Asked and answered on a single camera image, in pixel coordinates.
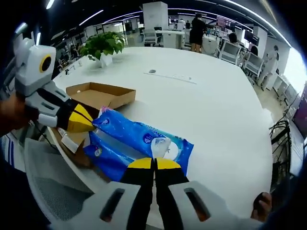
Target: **person in white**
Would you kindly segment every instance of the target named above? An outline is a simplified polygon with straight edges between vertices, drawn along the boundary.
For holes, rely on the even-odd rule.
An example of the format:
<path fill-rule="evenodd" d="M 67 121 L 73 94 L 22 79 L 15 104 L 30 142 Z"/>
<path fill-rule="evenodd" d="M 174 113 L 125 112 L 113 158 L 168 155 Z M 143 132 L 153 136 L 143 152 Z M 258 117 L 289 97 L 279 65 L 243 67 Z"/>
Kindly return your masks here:
<path fill-rule="evenodd" d="M 261 86 L 265 77 L 269 78 L 271 75 L 276 74 L 276 70 L 278 68 L 278 61 L 279 61 L 279 53 L 278 53 L 278 46 L 274 46 L 274 50 L 267 54 L 267 60 L 264 63 L 265 67 L 263 72 L 260 74 L 257 84 Z"/>
<path fill-rule="evenodd" d="M 183 29 L 186 28 L 186 22 L 181 18 L 178 23 L 182 23 L 183 24 Z"/>

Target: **black circle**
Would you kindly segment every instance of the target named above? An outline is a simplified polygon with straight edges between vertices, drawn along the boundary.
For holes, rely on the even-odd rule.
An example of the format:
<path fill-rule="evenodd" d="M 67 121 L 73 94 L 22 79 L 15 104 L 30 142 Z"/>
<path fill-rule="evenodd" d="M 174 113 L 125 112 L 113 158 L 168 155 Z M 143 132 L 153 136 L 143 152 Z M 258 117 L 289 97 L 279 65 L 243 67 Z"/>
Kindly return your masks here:
<path fill-rule="evenodd" d="M 42 65 L 42 71 L 45 72 L 51 64 L 51 57 L 47 57 Z"/>

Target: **robotic hand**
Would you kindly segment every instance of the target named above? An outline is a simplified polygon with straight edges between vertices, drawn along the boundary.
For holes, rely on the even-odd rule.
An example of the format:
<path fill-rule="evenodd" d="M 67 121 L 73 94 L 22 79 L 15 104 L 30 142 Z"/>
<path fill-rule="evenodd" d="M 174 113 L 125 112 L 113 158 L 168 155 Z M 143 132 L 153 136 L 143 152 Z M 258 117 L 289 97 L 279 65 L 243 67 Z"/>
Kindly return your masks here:
<path fill-rule="evenodd" d="M 25 98 L 26 112 L 38 113 L 38 122 L 69 132 L 94 130 L 86 109 L 72 100 L 51 80 L 56 49 L 35 46 L 25 38 L 15 50 L 16 95 Z"/>
<path fill-rule="evenodd" d="M 226 202 L 199 182 L 189 182 L 179 164 L 163 158 L 143 158 L 126 169 L 120 182 L 110 182 L 85 200 L 82 211 L 68 221 L 50 225 L 57 230 L 143 230 L 153 199 L 165 230 L 251 230 L 261 222 L 239 218 Z"/>

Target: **white pot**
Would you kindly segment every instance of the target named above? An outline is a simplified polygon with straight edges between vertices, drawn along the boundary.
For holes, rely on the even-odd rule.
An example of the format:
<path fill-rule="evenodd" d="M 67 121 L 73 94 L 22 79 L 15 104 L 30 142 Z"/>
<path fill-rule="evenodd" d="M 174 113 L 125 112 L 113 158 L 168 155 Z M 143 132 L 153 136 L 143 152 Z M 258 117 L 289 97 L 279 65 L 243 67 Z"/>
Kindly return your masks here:
<path fill-rule="evenodd" d="M 113 62 L 112 55 L 108 54 L 105 55 L 104 53 L 101 54 L 100 61 L 103 65 L 109 66 Z"/>

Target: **human hand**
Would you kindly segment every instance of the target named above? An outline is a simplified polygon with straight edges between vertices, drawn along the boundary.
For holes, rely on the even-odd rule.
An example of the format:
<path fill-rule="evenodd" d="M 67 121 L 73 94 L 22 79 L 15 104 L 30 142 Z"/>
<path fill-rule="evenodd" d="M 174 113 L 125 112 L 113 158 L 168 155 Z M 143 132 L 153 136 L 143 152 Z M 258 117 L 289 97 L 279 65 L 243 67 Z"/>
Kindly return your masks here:
<path fill-rule="evenodd" d="M 25 112 L 24 99 L 12 93 L 9 99 L 0 102 L 0 118 L 1 134 L 6 134 L 26 126 L 35 116 L 29 117 Z"/>
<path fill-rule="evenodd" d="M 272 210 L 272 196 L 269 193 L 262 193 L 262 199 L 259 200 L 262 210 L 254 209 L 251 218 L 260 222 L 265 222 Z"/>

